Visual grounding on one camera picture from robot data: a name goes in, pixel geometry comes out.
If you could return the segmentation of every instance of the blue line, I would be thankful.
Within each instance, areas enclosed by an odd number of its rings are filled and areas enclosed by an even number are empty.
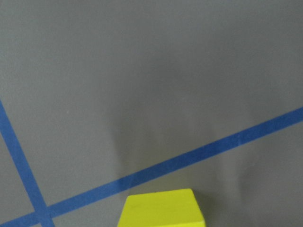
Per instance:
[[[303,121],[303,107],[48,207],[55,218]]]
[[[42,227],[54,227],[46,203],[0,101],[0,131]]]
[[[5,223],[1,224],[0,226],[1,227],[28,227],[28,226],[36,225],[38,223],[39,222],[37,220],[36,214],[33,212],[30,214],[21,216],[12,221],[5,222]]]

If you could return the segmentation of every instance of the yellow block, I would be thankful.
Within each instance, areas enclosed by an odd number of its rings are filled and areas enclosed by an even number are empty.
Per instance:
[[[205,227],[193,191],[130,195],[127,197],[118,227]]]

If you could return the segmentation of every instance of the gray floor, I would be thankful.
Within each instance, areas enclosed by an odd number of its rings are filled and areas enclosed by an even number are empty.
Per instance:
[[[0,1],[0,99],[47,205],[303,106],[303,3]],[[54,219],[190,187],[208,227],[301,227],[302,123]],[[0,224],[33,212],[0,138]]]

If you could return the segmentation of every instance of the yellow box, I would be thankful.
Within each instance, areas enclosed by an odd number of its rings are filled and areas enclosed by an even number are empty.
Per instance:
[[[127,197],[118,227],[205,227],[191,189]]]

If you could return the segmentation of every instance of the yellow object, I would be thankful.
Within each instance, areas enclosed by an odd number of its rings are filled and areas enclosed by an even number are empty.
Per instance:
[[[118,227],[205,227],[191,189],[130,195]]]

